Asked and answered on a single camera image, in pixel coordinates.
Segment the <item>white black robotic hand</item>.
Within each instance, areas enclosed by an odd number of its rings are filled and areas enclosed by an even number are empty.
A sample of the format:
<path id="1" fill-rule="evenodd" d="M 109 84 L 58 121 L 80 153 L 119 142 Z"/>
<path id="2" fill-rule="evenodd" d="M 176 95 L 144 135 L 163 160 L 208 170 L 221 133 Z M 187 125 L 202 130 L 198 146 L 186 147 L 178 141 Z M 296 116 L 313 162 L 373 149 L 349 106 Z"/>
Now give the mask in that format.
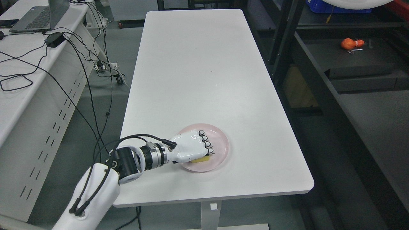
<path id="1" fill-rule="evenodd" d="M 204 130 L 191 130 L 170 138 L 176 147 L 167 154 L 167 163 L 188 163 L 214 154 L 214 149 Z"/>

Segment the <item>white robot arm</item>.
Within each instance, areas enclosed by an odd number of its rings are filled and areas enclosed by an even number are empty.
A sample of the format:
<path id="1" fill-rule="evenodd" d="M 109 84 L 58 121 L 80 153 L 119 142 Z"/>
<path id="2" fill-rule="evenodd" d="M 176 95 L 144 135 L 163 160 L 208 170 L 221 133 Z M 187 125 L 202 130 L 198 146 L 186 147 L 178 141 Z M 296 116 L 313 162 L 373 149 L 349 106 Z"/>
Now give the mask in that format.
<path id="1" fill-rule="evenodd" d="M 82 176 L 54 230 L 95 230 L 120 193 L 120 185 L 140 178 L 154 166 L 172 161 L 178 144 L 159 139 L 141 147 L 117 141 L 105 163 L 94 163 Z"/>

